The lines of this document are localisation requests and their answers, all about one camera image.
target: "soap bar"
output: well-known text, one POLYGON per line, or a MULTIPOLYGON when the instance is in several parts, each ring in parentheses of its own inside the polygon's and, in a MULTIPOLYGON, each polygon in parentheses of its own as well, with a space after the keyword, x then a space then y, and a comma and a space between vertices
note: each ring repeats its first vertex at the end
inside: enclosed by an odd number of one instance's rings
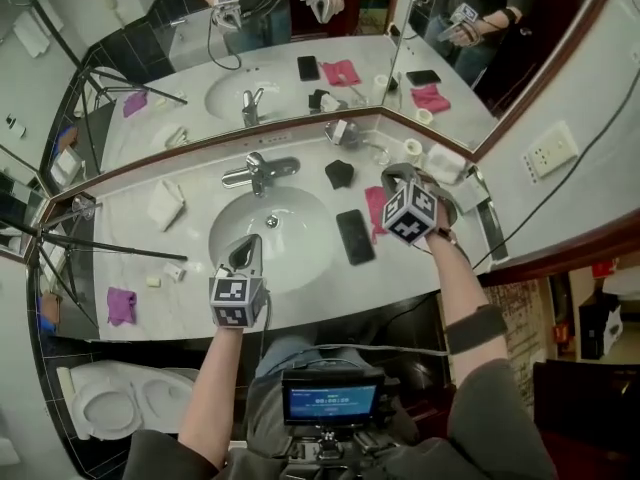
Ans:
POLYGON ((162 281, 159 277, 147 277, 147 286, 149 288, 160 288, 162 281))
POLYGON ((173 263, 167 263, 164 266, 164 273, 167 274, 176 283, 179 283, 184 277, 185 270, 183 268, 180 268, 178 265, 174 265, 173 263))

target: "sink basin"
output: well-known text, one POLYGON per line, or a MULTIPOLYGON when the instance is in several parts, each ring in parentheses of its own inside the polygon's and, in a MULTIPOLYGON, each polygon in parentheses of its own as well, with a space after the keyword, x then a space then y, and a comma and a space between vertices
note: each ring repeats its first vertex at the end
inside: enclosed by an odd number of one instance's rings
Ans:
POLYGON ((274 294, 300 288, 322 274, 333 256, 333 219, 314 195, 292 187, 267 189, 232 201, 213 223, 209 254, 214 265, 234 240, 262 237, 263 275, 274 294))
POLYGON ((287 67, 278 64, 247 66, 238 71, 232 71, 218 79, 207 91, 205 107, 212 116, 241 128, 244 126, 242 119, 244 91, 255 94, 262 88, 264 94, 258 104, 260 122, 299 115, 296 107, 300 103, 296 100, 293 89, 295 80, 289 71, 287 67))

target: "blue screen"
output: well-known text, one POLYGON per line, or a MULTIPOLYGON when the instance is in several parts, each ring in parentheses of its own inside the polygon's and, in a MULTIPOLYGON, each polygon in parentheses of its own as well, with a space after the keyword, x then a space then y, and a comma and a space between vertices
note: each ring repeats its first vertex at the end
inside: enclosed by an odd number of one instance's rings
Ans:
POLYGON ((328 389, 291 389, 292 419, 362 416, 371 412, 376 386, 328 389))

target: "purple cloth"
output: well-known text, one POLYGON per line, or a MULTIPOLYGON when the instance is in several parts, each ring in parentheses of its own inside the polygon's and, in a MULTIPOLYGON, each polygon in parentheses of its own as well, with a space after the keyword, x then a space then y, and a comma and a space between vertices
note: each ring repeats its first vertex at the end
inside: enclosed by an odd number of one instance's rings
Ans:
POLYGON ((124 109, 122 114, 124 117, 129 117, 135 114, 141 108, 147 106, 147 91, 134 92, 124 102, 124 109))
POLYGON ((135 292, 121 290, 120 288, 109 287, 107 292, 107 306, 109 307, 109 318, 107 322, 116 327, 122 322, 136 323, 137 296, 135 292))

